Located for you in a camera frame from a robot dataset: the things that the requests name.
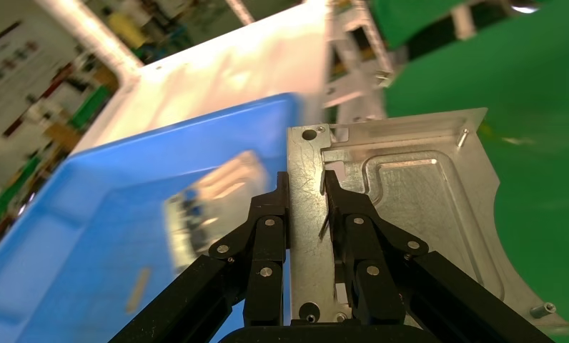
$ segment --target screw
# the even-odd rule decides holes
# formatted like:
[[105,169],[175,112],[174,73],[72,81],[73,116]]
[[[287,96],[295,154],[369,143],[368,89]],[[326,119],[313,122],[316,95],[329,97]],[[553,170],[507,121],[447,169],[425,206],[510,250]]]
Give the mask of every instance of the screw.
[[531,316],[533,318],[539,319],[542,317],[547,316],[548,314],[552,314],[556,312],[556,306],[551,302],[546,302],[541,304],[540,306],[533,307],[530,311]]
[[225,254],[227,253],[228,250],[229,247],[227,245],[220,245],[217,247],[217,252],[219,252],[220,254]]
[[335,319],[337,320],[338,323],[343,323],[344,320],[347,319],[345,313],[338,313],[337,316],[335,317]]
[[376,266],[369,266],[367,268],[367,273],[369,273],[369,275],[375,276],[379,274],[379,268],[377,268]]
[[259,271],[259,275],[263,277],[268,277],[272,275],[272,268],[264,267],[262,270]]

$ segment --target green backdrop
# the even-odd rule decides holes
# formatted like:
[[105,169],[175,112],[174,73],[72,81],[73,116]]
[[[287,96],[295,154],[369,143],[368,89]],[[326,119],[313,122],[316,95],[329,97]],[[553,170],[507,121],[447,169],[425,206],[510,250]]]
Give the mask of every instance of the green backdrop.
[[[374,15],[382,24],[404,16],[414,1],[432,3],[377,0]],[[446,13],[456,1],[441,2]],[[385,36],[402,44],[442,9],[436,7],[402,33],[389,31],[399,24],[382,26]],[[386,95],[389,116],[489,109],[479,135],[501,180],[500,240],[525,281],[569,321],[569,0],[413,61]]]

